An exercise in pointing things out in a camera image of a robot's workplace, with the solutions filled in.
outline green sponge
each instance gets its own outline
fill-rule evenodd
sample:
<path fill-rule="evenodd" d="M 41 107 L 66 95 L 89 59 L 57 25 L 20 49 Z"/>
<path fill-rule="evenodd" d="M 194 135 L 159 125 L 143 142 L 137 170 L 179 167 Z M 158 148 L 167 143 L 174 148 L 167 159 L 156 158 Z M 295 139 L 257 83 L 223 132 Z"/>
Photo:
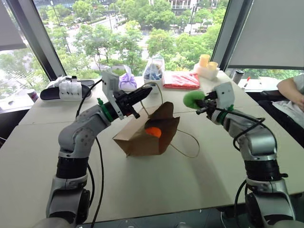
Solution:
<path fill-rule="evenodd" d="M 200 109 L 195 103 L 195 100 L 203 100 L 205 94 L 202 91 L 192 91 L 184 96 L 183 103 L 189 108 Z"/>

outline string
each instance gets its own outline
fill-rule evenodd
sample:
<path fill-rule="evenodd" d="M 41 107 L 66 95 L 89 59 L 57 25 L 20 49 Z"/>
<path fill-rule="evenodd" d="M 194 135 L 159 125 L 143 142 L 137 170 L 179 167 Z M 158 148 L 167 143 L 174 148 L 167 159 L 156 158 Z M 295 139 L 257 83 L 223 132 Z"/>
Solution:
<path fill-rule="evenodd" d="M 146 86 L 146 85 L 148 85 L 148 84 L 154 84 L 154 85 L 157 86 L 157 88 L 158 88 L 158 90 L 160 91 L 160 94 L 161 94 L 161 104 L 163 104 L 162 91 L 161 91 L 161 88 L 159 87 L 159 85 L 158 85 L 156 82 L 147 82 L 147 83 L 143 84 L 143 85 L 141 86 L 141 88 L 144 87 L 144 86 Z M 148 117 L 150 117 L 150 115 L 149 115 L 147 109 L 145 108 L 145 106 L 143 105 L 142 101 L 141 101 L 141 105 L 142 105 L 142 108 L 144 109 L 144 111 L 147 113 Z M 189 135 L 190 137 L 192 137 L 192 138 L 196 141 L 196 143 L 198 144 L 198 152 L 197 152 L 197 154 L 196 154 L 195 156 L 189 156 L 189 155 L 186 155 L 185 153 L 183 153 L 182 151 L 180 151 L 179 149 L 177 149 L 172 143 L 170 143 L 170 145 L 171 145 L 174 149 L 176 149 L 177 152 L 181 153 L 182 155 L 184 155 L 184 156 L 186 156 L 186 157 L 188 157 L 188 158 L 196 158 L 196 157 L 199 155 L 199 153 L 200 153 L 200 144 L 199 144 L 199 141 L 198 141 L 192 134 L 189 134 L 189 133 L 184 132 L 184 131 L 179 130 L 179 129 L 177 129 L 177 131 L 182 132 L 182 133 L 187 134 L 187 135 Z"/>

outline orange ball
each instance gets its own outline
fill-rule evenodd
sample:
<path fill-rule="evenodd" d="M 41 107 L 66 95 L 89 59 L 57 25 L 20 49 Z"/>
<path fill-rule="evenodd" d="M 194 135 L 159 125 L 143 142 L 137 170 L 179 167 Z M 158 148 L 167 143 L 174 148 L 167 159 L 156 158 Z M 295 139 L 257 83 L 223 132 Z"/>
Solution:
<path fill-rule="evenodd" d="M 160 138 L 162 135 L 162 131 L 158 127 L 149 127 L 145 129 L 146 133 L 149 135 L 153 135 L 157 138 Z"/>

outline black cable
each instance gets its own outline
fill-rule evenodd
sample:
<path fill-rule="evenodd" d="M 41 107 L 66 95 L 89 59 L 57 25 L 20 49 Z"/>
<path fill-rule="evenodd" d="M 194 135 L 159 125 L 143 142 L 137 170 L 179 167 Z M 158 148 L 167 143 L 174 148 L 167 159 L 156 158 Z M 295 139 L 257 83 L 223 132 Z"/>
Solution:
<path fill-rule="evenodd" d="M 256 122 L 254 125 L 252 125 L 251 127 L 247 128 L 246 130 L 242 131 L 240 134 L 238 134 L 236 137 L 233 138 L 233 146 L 234 148 L 236 148 L 238 151 L 240 150 L 237 145 L 236 142 L 238 140 L 238 138 L 244 134 L 246 134 L 247 132 L 251 131 L 252 129 L 254 129 L 255 127 L 257 127 L 258 125 L 260 125 L 265 118 L 257 118 L 259 120 L 259 122 Z"/>
<path fill-rule="evenodd" d="M 82 98 L 80 104 L 79 104 L 79 107 L 78 107 L 78 110 L 76 112 L 76 117 L 79 116 L 79 113 L 80 113 L 80 110 L 81 110 L 81 107 L 82 107 L 82 104 L 84 103 L 85 99 L 87 98 L 87 96 L 89 95 L 89 93 L 92 91 L 92 89 L 98 84 L 102 82 L 102 79 L 98 80 L 94 85 L 92 85 L 92 87 L 87 91 L 87 93 L 85 94 L 85 96 Z M 95 195 L 95 181 L 94 181 L 94 175 L 93 175 L 93 172 L 92 172 L 92 169 L 90 167 L 90 165 L 88 164 L 88 170 L 89 170 L 89 174 L 90 174 L 90 177 L 91 177 L 91 182 L 92 182 L 92 195 L 91 195 L 91 198 L 90 198 L 90 206 L 92 205 L 92 202 L 93 202 L 93 199 L 94 199 L 94 195 Z"/>
<path fill-rule="evenodd" d="M 266 128 L 268 131 L 270 131 L 270 133 L 273 135 L 273 137 L 274 137 L 274 139 L 275 139 L 275 149 L 277 150 L 277 141 L 276 141 L 276 137 L 275 137 L 275 134 L 266 126 L 266 125 L 264 125 L 262 122 L 263 121 L 261 121 L 262 119 L 264 119 L 264 118 L 258 118 L 258 119 L 255 119 L 255 118 L 252 118 L 252 117 L 250 117 L 250 116 L 247 116 L 247 115 L 244 115 L 244 114 L 241 114 L 241 113 L 236 113 L 236 112 L 232 112 L 232 111 L 228 111 L 228 110 L 226 110 L 226 109 L 221 109 L 221 108 L 217 108 L 217 107 L 213 107 L 215 110 L 218 110 L 218 111 L 222 111 L 222 112 L 226 112 L 226 113 L 230 113 L 230 114 L 233 114 L 233 115 L 238 115 L 238 116 L 241 116 L 241 117 L 244 117 L 244 118 L 246 118 L 246 119 L 248 119 L 248 120 L 251 120 L 251 121 L 253 121 L 253 122 L 256 122 L 256 123 L 259 123 L 258 125 L 261 125 L 262 127 L 264 127 L 264 128 Z"/>
<path fill-rule="evenodd" d="M 105 181 L 103 156 L 102 156 L 101 146 L 100 146 L 100 143 L 99 143 L 99 140 L 97 139 L 97 137 L 96 137 L 96 142 L 97 142 L 97 145 L 98 145 L 98 148 L 99 148 L 100 162 L 101 162 L 101 192 L 100 192 L 98 206 L 97 206 L 97 209 L 96 209 L 96 212 L 95 212 L 92 224 L 91 224 L 91 228 L 93 228 L 94 225 L 95 225 L 97 215 L 98 215 L 98 212 L 99 212 L 99 209 L 100 209 L 101 201 L 102 201 L 103 194 L 104 194 L 104 181 Z"/>
<path fill-rule="evenodd" d="M 239 188 L 237 190 L 236 198 L 234 200 L 234 218 L 236 220 L 238 228 L 241 228 L 241 226 L 239 224 L 239 220 L 238 220 L 238 213 L 237 213 L 238 197 L 239 197 L 239 195 L 240 195 L 240 193 L 241 193 L 245 184 L 246 184 L 246 180 L 244 180 L 243 183 L 239 186 Z"/>
<path fill-rule="evenodd" d="M 94 181 L 94 176 L 93 176 L 93 172 L 91 170 L 90 165 L 87 165 L 87 169 L 89 170 L 90 176 L 91 176 L 91 182 L 92 182 L 92 195 L 91 195 L 91 199 L 90 199 L 90 206 L 92 205 L 93 199 L 94 199 L 94 195 L 95 195 L 95 181 Z"/>
<path fill-rule="evenodd" d="M 103 79 L 100 79 L 99 81 L 97 81 L 94 85 L 92 85 L 92 87 L 87 91 L 87 93 L 85 94 L 84 98 L 82 98 L 81 102 L 80 102 L 80 105 L 78 107 L 78 110 L 76 112 L 76 117 L 79 116 L 79 113 L 80 113 L 80 109 L 82 107 L 82 104 L 84 103 L 86 97 L 89 95 L 89 93 L 91 92 L 91 90 L 96 86 L 98 85 L 98 83 L 102 82 Z"/>
<path fill-rule="evenodd" d="M 247 193 L 248 193 L 248 184 L 246 184 L 245 186 L 245 196 L 247 195 Z"/>

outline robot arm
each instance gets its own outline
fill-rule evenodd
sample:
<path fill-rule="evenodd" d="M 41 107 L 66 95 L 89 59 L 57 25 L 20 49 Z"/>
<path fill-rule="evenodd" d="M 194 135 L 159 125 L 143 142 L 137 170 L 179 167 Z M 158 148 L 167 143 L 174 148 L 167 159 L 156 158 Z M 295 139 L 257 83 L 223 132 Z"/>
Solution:
<path fill-rule="evenodd" d="M 207 112 L 208 119 L 223 125 L 231 137 L 237 137 L 247 171 L 247 186 L 252 191 L 245 200 L 253 225 L 269 228 L 279 221 L 289 220 L 293 227 L 295 213 L 283 179 L 287 174 L 281 174 L 277 164 L 275 137 L 263 124 L 257 124 L 258 119 L 233 110 L 233 102 L 232 85 L 224 83 L 215 87 L 204 100 L 196 100 L 201 107 L 197 114 Z M 245 132 L 253 125 L 256 127 Z"/>
<path fill-rule="evenodd" d="M 90 191 L 84 187 L 87 182 L 86 169 L 91 147 L 96 136 L 117 118 L 134 114 L 132 105 L 148 96 L 151 87 L 139 88 L 129 94 L 118 91 L 119 78 L 103 72 L 103 92 L 109 102 L 95 105 L 82 112 L 75 121 L 59 134 L 60 151 L 57 172 L 52 181 L 47 203 L 47 219 L 35 228 L 69 228 L 82 224 L 88 215 Z"/>

